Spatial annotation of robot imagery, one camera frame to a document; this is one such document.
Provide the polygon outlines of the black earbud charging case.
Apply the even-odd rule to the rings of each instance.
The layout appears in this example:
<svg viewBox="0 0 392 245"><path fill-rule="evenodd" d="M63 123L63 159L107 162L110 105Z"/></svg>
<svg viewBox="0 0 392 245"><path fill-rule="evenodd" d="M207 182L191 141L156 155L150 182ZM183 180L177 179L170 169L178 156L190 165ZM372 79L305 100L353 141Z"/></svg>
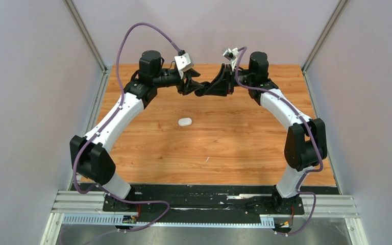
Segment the black earbud charging case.
<svg viewBox="0 0 392 245"><path fill-rule="evenodd" d="M209 87L203 87L201 89L195 90L194 94L198 97L205 96Z"/></svg>

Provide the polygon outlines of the white earbud charging case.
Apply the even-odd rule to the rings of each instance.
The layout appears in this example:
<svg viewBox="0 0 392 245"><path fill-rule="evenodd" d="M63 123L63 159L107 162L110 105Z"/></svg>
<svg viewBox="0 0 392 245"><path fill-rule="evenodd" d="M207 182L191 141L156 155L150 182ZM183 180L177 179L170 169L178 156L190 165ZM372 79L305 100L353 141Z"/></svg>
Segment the white earbud charging case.
<svg viewBox="0 0 392 245"><path fill-rule="evenodd" d="M190 125L192 125L192 119L190 117L185 117L178 120L179 127L187 127Z"/></svg>

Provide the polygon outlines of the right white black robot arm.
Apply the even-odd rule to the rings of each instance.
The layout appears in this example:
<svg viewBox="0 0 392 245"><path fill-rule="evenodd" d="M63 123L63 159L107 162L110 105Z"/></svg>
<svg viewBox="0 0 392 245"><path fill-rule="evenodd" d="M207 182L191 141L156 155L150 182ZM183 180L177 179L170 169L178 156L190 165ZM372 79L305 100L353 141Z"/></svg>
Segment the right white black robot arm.
<svg viewBox="0 0 392 245"><path fill-rule="evenodd" d="M247 69L239 66L244 49L224 52L230 64L222 64L211 82L203 82L197 96L227 96L235 87L246 88L249 96L268 110L286 130L284 157L287 163L273 194L266 201L254 203L256 211L289 214L299 203L300 188L307 175L320 172L327 157L326 127L322 119L312 119L294 106L268 76L268 56L264 52L250 54Z"/></svg>

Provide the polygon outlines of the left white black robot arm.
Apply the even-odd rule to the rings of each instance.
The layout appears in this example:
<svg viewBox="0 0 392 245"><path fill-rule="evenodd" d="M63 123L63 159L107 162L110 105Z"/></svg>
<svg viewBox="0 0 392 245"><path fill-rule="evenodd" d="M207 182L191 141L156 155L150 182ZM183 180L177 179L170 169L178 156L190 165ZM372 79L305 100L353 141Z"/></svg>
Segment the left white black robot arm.
<svg viewBox="0 0 392 245"><path fill-rule="evenodd" d="M141 201L136 201L134 188L116 171L110 151L128 124L141 113L158 94L158 88L177 86L184 94L200 88L191 80L199 73L193 70L193 61L187 52L181 50L174 57L173 68L163 68L163 58L158 51L142 53L139 68L129 83L121 88L121 95L106 116L84 136L75 135L70 140L70 154L73 175L91 179L94 183L82 190L74 180L73 185L81 194L87 194L94 187L103 190L116 200L124 211L132 210Z"/></svg>

